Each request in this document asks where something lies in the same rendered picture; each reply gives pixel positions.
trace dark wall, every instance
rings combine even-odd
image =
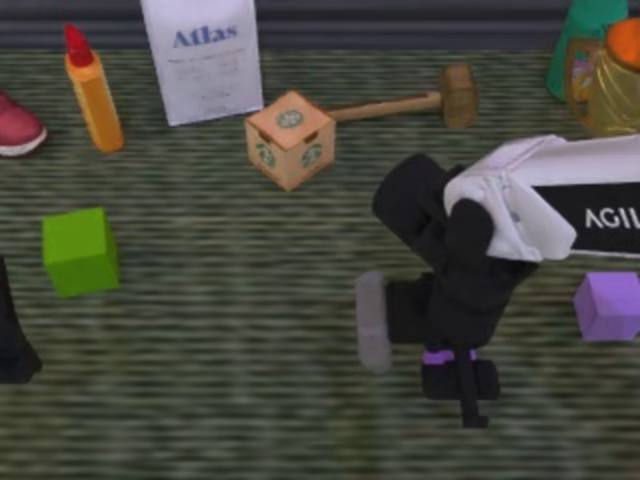
[[[569,4],[256,0],[263,48],[551,48]],[[0,48],[60,48],[66,21],[85,29],[99,48],[147,46],[138,0],[0,0]]]

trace mug handle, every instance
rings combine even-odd
[[[575,37],[569,39],[567,54],[564,57],[564,96],[575,117],[589,131],[591,131],[589,117],[580,111],[573,91],[573,62],[578,53],[593,54],[601,48],[600,40],[596,38]]]

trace purple block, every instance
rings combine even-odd
[[[475,361],[477,359],[476,351],[471,350],[471,360]],[[425,365],[444,365],[451,360],[453,360],[453,352],[451,350],[440,350],[437,353],[425,350],[422,354],[422,363]]]
[[[630,341],[640,331],[640,280],[635,273],[588,273],[573,305],[587,342]]]

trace yellow pitcher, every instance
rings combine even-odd
[[[595,63],[586,114],[574,95],[572,69],[578,53]],[[613,24],[604,45],[592,38],[571,39],[564,73],[567,103],[589,132],[596,137],[640,132],[640,18]]]

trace orange glue bottle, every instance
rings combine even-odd
[[[100,56],[73,25],[65,26],[64,38],[65,66],[91,139],[104,153],[120,150],[124,146],[124,135]]]

